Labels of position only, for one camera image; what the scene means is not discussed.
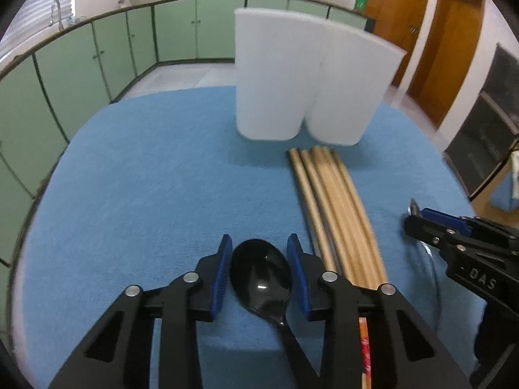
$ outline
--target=metal spoon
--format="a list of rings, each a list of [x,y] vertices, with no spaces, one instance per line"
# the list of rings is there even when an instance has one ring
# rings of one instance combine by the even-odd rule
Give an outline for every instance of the metal spoon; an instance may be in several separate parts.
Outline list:
[[[319,388],[319,377],[286,321],[292,276],[283,254],[267,241],[244,241],[234,250],[229,274],[242,305],[276,326],[297,387]]]

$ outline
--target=faucet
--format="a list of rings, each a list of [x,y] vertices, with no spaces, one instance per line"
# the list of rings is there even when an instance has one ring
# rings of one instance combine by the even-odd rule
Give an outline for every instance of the faucet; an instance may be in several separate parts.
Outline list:
[[[49,26],[52,26],[54,24],[53,16],[54,16],[54,3],[58,5],[58,23],[60,24],[58,26],[58,30],[63,30],[63,23],[61,23],[61,4],[59,0],[53,0],[52,5],[50,6],[50,22]]]

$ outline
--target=window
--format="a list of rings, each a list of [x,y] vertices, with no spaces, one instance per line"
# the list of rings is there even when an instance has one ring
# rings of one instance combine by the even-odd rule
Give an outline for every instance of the window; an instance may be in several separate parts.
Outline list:
[[[59,0],[61,18],[72,14],[72,0]],[[49,26],[50,5],[53,0],[26,0],[7,28],[0,41],[0,59],[34,34]],[[54,8],[54,21],[58,11]]]

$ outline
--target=brown door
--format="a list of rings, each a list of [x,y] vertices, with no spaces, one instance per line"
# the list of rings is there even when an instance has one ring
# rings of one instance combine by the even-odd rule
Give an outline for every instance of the brown door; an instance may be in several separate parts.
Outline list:
[[[398,86],[413,53],[427,0],[368,0],[366,14],[374,18],[375,35],[403,48],[407,54],[393,79]]]
[[[438,127],[463,84],[476,51],[484,0],[438,0],[409,95]]]

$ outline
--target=table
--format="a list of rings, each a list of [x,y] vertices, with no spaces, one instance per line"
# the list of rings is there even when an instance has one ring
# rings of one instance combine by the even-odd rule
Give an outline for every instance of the table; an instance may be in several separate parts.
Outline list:
[[[17,353],[36,389],[48,386],[126,286],[167,285],[215,252],[224,233],[235,247],[263,238],[284,251],[296,232],[311,252],[285,151],[316,142],[304,128],[286,142],[246,140],[234,110],[234,87],[157,93],[106,107],[74,137],[35,215],[17,280]],[[424,250],[402,238],[401,219],[411,197],[421,207],[473,215],[461,188],[418,127],[390,107],[378,109],[359,144],[338,151],[390,282],[432,324],[432,272]],[[445,277],[437,253],[435,262],[439,335],[470,373],[484,303]],[[323,323],[306,323],[295,304],[289,322],[318,370]],[[217,321],[197,326],[206,389],[294,387],[273,329],[240,307],[230,285]]]

